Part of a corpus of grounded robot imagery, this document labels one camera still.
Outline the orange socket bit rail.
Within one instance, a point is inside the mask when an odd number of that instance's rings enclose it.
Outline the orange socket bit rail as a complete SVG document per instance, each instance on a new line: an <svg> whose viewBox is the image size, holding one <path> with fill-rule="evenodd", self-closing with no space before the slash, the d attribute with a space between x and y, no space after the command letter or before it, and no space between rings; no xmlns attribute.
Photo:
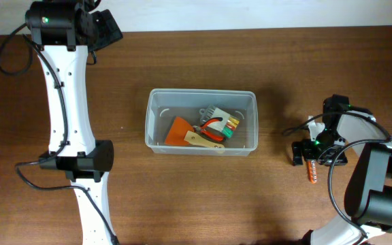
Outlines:
<svg viewBox="0 0 392 245"><path fill-rule="evenodd" d="M307 161L307 170L308 170L308 178L312 184L316 184L318 182L317 172L316 172L316 162L315 161Z"/></svg>

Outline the red handled pliers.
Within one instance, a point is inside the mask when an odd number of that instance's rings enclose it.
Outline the red handled pliers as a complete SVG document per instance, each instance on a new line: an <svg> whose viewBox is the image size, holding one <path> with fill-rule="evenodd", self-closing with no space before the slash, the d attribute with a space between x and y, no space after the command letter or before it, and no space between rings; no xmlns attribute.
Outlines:
<svg viewBox="0 0 392 245"><path fill-rule="evenodd" d="M225 137L224 137L224 136L220 136L220 135L211 133L211 132L209 132L209 131L207 130L207 128L208 128L208 126L209 126L210 124L212 124L212 123L217 123L217 122L220 122L220 119L219 119L219 118L211 118L211 119L209 119L208 121L206 121L206 122L205 122L204 124L202 124L202 125L199 125L199 126L193 125L193 129L194 129L196 132L202 133L203 135L207 136L207 137L210 138L211 140L214 140L214 141L216 141L216 142L222 142L222 141L225 140Z"/></svg>

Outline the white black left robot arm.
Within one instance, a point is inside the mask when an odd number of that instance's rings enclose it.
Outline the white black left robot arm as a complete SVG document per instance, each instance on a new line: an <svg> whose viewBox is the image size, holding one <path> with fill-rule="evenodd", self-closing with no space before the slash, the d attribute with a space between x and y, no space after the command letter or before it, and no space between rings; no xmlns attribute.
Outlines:
<svg viewBox="0 0 392 245"><path fill-rule="evenodd" d="M64 172L74 191L83 244L118 244L108 204L108 176L114 163L110 140L95 139L88 115L88 57L123 37L109 10L96 1L34 1L25 14L46 80L50 111L48 151L42 169Z"/></svg>

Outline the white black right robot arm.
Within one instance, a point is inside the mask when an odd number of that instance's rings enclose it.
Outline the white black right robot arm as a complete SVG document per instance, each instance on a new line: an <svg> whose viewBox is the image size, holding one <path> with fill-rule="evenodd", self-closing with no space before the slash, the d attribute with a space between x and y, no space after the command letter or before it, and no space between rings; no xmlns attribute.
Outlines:
<svg viewBox="0 0 392 245"><path fill-rule="evenodd" d="M318 117L309 116L283 135L299 130L309 133L308 139L292 143L293 164L306 164L312 183L317 181L317 165L329 168L327 189L337 215L325 226L308 231L299 244L367 244L371 238L392 233L391 134L370 110L353 106L341 95L326 98ZM333 174L337 166L347 164L348 149L359 159L340 208L333 194Z"/></svg>

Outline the clear plastic container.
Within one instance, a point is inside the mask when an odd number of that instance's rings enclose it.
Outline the clear plastic container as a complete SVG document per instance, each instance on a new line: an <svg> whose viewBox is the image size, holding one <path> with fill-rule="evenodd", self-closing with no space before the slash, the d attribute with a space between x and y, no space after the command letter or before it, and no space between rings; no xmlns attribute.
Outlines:
<svg viewBox="0 0 392 245"><path fill-rule="evenodd" d="M199 126L205 109L211 105L239 120L223 149L203 146L168 146L167 134L175 117ZM146 109L145 143L159 154L196 154L220 157L248 156L258 146L257 98L250 91L156 88L151 91Z"/></svg>

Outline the orange scraper wooden handle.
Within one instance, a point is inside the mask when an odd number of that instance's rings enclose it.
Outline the orange scraper wooden handle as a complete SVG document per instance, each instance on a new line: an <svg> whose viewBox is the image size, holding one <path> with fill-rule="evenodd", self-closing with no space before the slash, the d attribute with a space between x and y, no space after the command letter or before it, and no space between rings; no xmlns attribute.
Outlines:
<svg viewBox="0 0 392 245"><path fill-rule="evenodd" d="M175 117L165 138L167 146L200 146L205 148L224 148L222 144L211 142L200 136L183 118Z"/></svg>

